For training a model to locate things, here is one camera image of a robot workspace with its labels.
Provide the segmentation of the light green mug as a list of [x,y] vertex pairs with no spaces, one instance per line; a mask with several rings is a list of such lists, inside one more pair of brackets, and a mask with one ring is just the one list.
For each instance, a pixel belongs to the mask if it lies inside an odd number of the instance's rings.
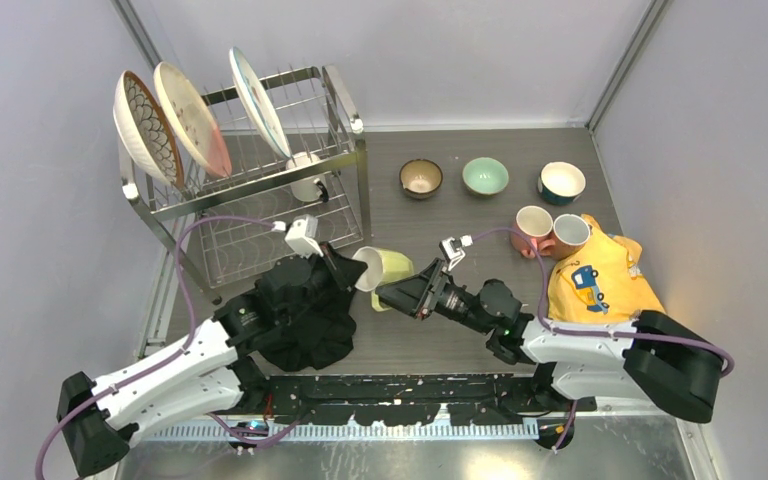
[[355,288],[371,295],[371,307],[376,312],[387,311],[389,307],[381,303],[375,289],[404,280],[415,273],[413,261],[406,255],[392,250],[364,246],[360,247],[351,259],[366,265],[366,270],[356,281]]

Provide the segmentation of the watermelon pattern plate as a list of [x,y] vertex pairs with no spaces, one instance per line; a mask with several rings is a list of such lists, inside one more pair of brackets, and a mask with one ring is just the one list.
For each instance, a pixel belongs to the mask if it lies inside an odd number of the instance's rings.
[[289,159],[292,151],[287,136],[258,75],[238,47],[229,49],[228,60],[234,88],[251,124],[276,155]]

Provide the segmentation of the pink and cream plate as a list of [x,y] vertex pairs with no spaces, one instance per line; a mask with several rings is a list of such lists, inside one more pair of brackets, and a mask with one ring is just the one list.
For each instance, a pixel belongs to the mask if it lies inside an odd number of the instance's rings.
[[213,178],[230,177],[232,164],[222,131],[192,82],[166,61],[155,66],[153,82],[159,105],[191,158]]

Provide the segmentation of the flower pattern brown-rim plate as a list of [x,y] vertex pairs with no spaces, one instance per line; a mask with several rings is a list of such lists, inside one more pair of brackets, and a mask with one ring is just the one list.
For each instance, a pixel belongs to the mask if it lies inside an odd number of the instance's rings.
[[114,92],[113,118],[131,159],[149,176],[176,189],[184,187],[183,165],[162,108],[132,71],[120,75]]

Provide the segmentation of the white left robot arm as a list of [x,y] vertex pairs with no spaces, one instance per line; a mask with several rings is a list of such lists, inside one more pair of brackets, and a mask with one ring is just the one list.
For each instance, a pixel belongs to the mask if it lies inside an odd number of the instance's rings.
[[267,382],[251,355],[283,372],[322,369],[353,349],[349,314],[363,261],[329,243],[319,255],[279,260],[194,332],[121,370],[79,371],[61,384],[56,418],[81,477],[122,460],[149,434],[195,416],[258,412]]

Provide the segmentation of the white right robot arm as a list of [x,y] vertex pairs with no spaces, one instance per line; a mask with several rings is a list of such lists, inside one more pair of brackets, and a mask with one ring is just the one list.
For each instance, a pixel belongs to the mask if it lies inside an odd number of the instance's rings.
[[439,314],[487,337],[507,364],[535,366],[531,397],[556,410],[585,397],[649,401],[685,421],[708,423],[720,380],[733,369],[721,348],[654,310],[613,324],[576,324],[525,311],[498,279],[476,293],[455,283],[441,259],[376,288],[386,306],[417,319]]

